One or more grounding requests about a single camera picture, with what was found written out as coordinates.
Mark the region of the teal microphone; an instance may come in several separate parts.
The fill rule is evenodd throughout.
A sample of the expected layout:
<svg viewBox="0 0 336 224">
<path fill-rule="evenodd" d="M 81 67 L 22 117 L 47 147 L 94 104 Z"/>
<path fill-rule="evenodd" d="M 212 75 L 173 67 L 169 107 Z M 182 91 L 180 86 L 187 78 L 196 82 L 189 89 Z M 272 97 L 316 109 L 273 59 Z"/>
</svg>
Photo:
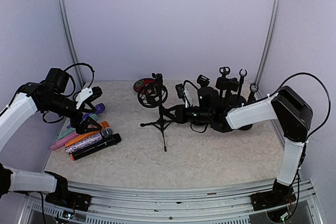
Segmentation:
<svg viewBox="0 0 336 224">
<path fill-rule="evenodd" d="M 90 117 L 90 118 L 92 118 L 95 121 L 98 119 L 98 116 L 96 114 L 85 114 L 84 117 L 83 117 L 83 119 L 85 120 L 87 117 Z M 68 125 L 67 129 L 65 131 L 61 132 L 58 135 L 57 140 L 60 140 L 63 137 L 66 137 L 66 136 L 68 136 L 69 134 L 71 134 L 71 133 L 73 133 L 75 131 L 76 131 L 75 128 L 73 128 L 70 125 Z"/>
</svg>

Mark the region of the black stand of purple microphone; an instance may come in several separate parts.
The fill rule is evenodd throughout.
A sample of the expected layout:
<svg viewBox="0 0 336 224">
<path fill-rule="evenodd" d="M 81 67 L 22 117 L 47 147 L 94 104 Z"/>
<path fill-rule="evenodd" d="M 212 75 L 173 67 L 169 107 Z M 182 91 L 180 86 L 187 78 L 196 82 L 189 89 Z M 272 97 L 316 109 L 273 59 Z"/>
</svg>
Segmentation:
<svg viewBox="0 0 336 224">
<path fill-rule="evenodd" d="M 246 102 L 246 99 L 241 95 L 242 93 L 242 89 L 243 89 L 243 85 L 244 85 L 244 81 L 245 81 L 245 77 L 247 76 L 247 70 L 246 69 L 240 69 L 239 71 L 239 86 L 238 86 L 238 91 L 236 94 L 233 94 L 230 98 L 229 98 L 229 105 L 231 107 L 234 106 L 239 106 L 242 103 Z"/>
</svg>

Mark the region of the rhinestone silver microphone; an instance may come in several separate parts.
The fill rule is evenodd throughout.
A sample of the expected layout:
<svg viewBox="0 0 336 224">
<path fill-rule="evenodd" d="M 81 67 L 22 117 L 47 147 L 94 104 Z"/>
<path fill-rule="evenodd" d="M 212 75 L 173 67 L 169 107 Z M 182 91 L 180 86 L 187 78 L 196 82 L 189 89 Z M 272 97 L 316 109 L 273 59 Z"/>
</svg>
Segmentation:
<svg viewBox="0 0 336 224">
<path fill-rule="evenodd" d="M 88 147 L 94 143 L 98 143 L 103 138 L 106 138 L 112 134 L 113 130 L 110 127 L 107 127 L 94 135 L 85 137 L 83 140 L 66 147 L 65 152 L 66 154 L 70 155 L 71 153 L 74 153 L 80 149 Z"/>
</svg>

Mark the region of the black stand of rhinestone microphone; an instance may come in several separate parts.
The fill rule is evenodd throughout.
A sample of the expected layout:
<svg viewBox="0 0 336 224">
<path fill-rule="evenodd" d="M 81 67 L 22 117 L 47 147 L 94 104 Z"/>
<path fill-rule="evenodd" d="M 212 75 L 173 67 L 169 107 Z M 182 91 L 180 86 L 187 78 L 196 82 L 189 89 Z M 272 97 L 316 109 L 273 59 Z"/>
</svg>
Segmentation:
<svg viewBox="0 0 336 224">
<path fill-rule="evenodd" d="M 219 90 L 220 100 L 224 105 L 232 95 L 232 91 L 237 92 L 239 82 L 237 78 L 218 77 L 215 87 Z"/>
</svg>

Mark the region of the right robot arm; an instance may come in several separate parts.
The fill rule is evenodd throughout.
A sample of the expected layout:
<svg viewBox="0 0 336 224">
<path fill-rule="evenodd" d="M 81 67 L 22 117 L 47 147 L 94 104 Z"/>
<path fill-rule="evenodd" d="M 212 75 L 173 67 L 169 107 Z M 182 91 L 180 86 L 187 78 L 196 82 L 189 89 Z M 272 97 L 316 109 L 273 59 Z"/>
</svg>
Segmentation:
<svg viewBox="0 0 336 224">
<path fill-rule="evenodd" d="M 237 108 L 224 106 L 218 91 L 212 87 L 198 89 L 197 95 L 198 106 L 175 105 L 162 109 L 163 115 L 179 124 L 205 123 L 221 133 L 263 121 L 279 121 L 285 137 L 279 173 L 272 190 L 253 194 L 251 202 L 257 211 L 296 200 L 292 184 L 304 159 L 312 108 L 289 86 Z"/>
</svg>

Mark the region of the black stand of pink microphone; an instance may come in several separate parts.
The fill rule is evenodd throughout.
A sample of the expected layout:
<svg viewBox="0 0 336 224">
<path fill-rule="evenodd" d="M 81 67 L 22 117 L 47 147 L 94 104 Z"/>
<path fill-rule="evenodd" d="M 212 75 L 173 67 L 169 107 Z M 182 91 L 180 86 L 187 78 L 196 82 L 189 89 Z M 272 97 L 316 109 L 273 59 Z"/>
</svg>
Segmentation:
<svg viewBox="0 0 336 224">
<path fill-rule="evenodd" d="M 220 74 L 222 75 L 217 79 L 218 81 L 218 90 L 219 90 L 219 95 L 220 98 L 223 99 L 228 99 L 232 92 L 230 90 L 230 83 L 229 79 L 226 78 L 228 74 L 230 74 L 230 67 L 221 67 L 219 69 Z"/>
</svg>

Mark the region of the black stand of orange microphone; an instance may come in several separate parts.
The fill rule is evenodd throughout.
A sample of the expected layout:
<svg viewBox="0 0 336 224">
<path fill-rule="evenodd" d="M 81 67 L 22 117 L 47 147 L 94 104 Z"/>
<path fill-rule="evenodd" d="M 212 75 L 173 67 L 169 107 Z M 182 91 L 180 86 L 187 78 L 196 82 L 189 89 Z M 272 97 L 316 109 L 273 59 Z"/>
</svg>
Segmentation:
<svg viewBox="0 0 336 224">
<path fill-rule="evenodd" d="M 206 88 L 209 86 L 210 80 L 206 76 L 200 74 L 196 79 L 196 83 L 199 84 L 200 89 Z"/>
</svg>

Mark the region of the black stand of teal microphone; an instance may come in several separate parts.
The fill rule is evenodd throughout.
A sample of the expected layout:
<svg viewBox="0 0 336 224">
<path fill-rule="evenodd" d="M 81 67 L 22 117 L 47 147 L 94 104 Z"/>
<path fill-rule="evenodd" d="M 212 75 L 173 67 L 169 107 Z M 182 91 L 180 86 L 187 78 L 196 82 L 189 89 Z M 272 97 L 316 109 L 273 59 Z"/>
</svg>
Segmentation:
<svg viewBox="0 0 336 224">
<path fill-rule="evenodd" d="M 249 96 L 248 96 L 247 104 L 256 101 L 255 93 L 259 90 L 259 87 L 256 83 L 252 83 L 250 85 L 249 89 L 250 89 L 250 93 L 249 93 Z M 242 131 L 248 131 L 252 128 L 252 126 L 253 126 L 253 124 L 249 124 L 249 125 L 241 127 L 240 129 Z"/>
</svg>

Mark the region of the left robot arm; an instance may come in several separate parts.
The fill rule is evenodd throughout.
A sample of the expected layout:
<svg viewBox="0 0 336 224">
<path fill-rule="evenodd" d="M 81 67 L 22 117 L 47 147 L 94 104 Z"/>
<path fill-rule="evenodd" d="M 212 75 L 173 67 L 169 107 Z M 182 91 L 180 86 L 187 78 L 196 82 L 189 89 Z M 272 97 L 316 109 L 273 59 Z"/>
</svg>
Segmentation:
<svg viewBox="0 0 336 224">
<path fill-rule="evenodd" d="M 21 85 L 9 104 L 1 111 L 1 149 L 13 138 L 22 136 L 28 120 L 35 114 L 55 113 L 61 120 L 68 118 L 78 134 L 95 133 L 102 126 L 85 113 L 95 113 L 92 104 L 102 96 L 99 86 L 89 84 L 81 91 L 65 95 L 67 84 L 73 77 L 67 69 L 51 68 L 41 82 Z M 8 193 L 45 194 L 43 201 L 66 208 L 86 211 L 91 197 L 75 193 L 68 188 L 68 181 L 53 172 L 35 172 L 1 164 L 1 196 Z"/>
</svg>

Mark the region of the purple microphone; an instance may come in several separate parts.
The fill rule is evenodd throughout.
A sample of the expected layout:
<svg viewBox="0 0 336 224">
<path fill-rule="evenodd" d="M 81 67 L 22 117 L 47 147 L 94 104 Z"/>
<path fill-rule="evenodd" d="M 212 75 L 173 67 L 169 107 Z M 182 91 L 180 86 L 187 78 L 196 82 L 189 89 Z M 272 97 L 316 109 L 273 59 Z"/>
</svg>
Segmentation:
<svg viewBox="0 0 336 224">
<path fill-rule="evenodd" d="M 106 107 L 103 103 L 99 103 L 95 106 L 96 108 L 96 112 L 95 113 L 85 113 L 82 117 L 83 120 L 85 120 L 87 117 L 92 117 L 92 118 L 96 118 L 98 114 L 102 113 Z"/>
</svg>

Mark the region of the pink microphone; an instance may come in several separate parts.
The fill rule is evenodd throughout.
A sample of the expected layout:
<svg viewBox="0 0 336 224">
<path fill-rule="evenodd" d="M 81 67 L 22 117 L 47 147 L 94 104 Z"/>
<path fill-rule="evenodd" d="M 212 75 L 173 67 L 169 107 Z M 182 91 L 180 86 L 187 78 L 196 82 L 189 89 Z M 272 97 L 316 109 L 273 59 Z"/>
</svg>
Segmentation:
<svg viewBox="0 0 336 224">
<path fill-rule="evenodd" d="M 79 134 L 77 134 L 76 132 L 73 132 L 63 138 L 61 138 L 60 140 L 58 140 L 54 145 L 52 145 L 50 147 L 50 149 L 53 151 L 53 150 L 56 150 L 58 148 L 61 148 L 62 146 L 64 146 L 66 143 L 68 143 L 70 140 L 72 140 L 73 138 L 79 136 Z"/>
</svg>

